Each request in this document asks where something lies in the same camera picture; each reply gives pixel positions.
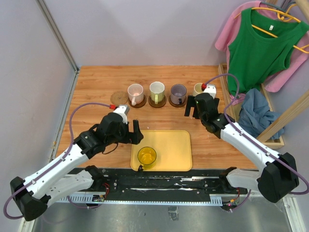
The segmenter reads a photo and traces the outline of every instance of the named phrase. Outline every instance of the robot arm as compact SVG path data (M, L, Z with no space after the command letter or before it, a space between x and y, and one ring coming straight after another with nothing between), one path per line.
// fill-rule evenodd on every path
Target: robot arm
M68 155L65 150L36 173L25 179L16 177L10 182L12 193L31 183L14 197L15 203L26 221L36 219L54 202L76 191L90 188L98 190L102 187L105 177L95 166L88 166L72 177L61 178L96 154L104 152L105 147L110 144L140 143L143 135L137 120L133 121L134 132L129 132L128 111L127 105L120 105L112 113L104 116L100 124L82 132L74 140ZM45 173L44 176L34 181L42 173Z
M298 177L269 154L296 170L294 157L289 153L281 155L264 146L244 131L238 123L234 123L238 128L236 130L224 114L218 113L218 98L213 98L209 93L201 93L195 97L189 96L188 103L185 116L189 116L190 108L194 107L193 116L201 120L208 132L233 145L258 168L258 171L246 171L236 167L227 169L220 175L226 191L237 187L258 190L267 200L275 203L298 186ZM246 137L263 147L267 153L252 144Z

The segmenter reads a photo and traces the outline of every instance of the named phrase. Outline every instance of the wooden table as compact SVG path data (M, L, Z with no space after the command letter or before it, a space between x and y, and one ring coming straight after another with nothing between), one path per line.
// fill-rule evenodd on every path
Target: wooden table
M83 66L81 68L73 98L70 104L66 124L62 133L57 155L70 144L68 127L72 111L86 102L111 103L110 97L116 91L127 91L129 85L139 83L144 87L146 96L150 95L149 85L154 81L165 84L168 97L174 84L183 84L187 94L192 94L196 83L206 82L218 74L217 66ZM220 98L219 112L223 112L224 102L220 80L216 85ZM186 130L190 133L193 168L225 169L231 166L239 168L256 168L243 154L232 145L208 133L200 120L184 117L185 107L175 108L167 104L159 109L152 108L148 102L140 109L132 108L128 114L130 130L132 120L137 119L141 130ZM99 123L103 116L111 112L103 106L91 105L81 108L73 117L74 137ZM105 152L114 148L111 145ZM130 168L131 145L119 144L119 147L108 155L97 154L90 161L81 165L97 167Z

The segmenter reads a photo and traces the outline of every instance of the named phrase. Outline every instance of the cork coaster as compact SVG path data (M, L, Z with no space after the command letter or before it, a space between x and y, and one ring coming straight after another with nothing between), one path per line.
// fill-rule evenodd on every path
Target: cork coaster
M150 106L152 106L153 108L161 108L161 107L165 106L165 104L166 104L166 97L164 96L163 100L160 101L160 102L158 102L158 104L156 104L156 103L151 99L151 97L149 96L148 102L149 102Z
M146 104L146 102L147 102L147 98L146 98L146 96L144 95L144 100L143 100L141 103L138 103L138 104L136 104L136 105L132 105L132 104L131 104L131 101L129 101L129 104L130 104L130 106L133 107L133 108L141 108L141 107L143 107L143 106Z
M183 106L186 105L186 103L187 103L187 97L185 97L183 103L182 103L181 105L179 105L179 104L174 104L174 103L172 102L172 100L170 99L170 96L169 96L169 103L170 103L172 106L174 106L174 107L180 108L180 107L183 107Z
M118 91L111 95L111 103L114 105L124 105L128 100L127 92Z

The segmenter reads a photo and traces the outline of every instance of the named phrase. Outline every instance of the blue cloth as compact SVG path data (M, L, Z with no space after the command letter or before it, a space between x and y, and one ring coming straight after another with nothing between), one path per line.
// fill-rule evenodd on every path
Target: blue cloth
M254 138L259 136L281 114L271 112L266 98L255 88L246 93L239 113L239 125ZM282 128L271 139L279 139L284 133Z

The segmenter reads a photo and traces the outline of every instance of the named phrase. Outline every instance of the cream mug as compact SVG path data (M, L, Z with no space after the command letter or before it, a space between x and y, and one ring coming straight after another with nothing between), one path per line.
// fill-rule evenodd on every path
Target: cream mug
M202 91L202 84L203 83L195 84L194 89L193 89L193 94L192 94L193 97L195 97L197 94L203 93L203 91Z
M132 84L127 88L127 93L132 105L141 103L144 100L144 89L140 84Z
M165 86L161 82L153 82L150 84L150 98L155 104L158 104L164 99Z

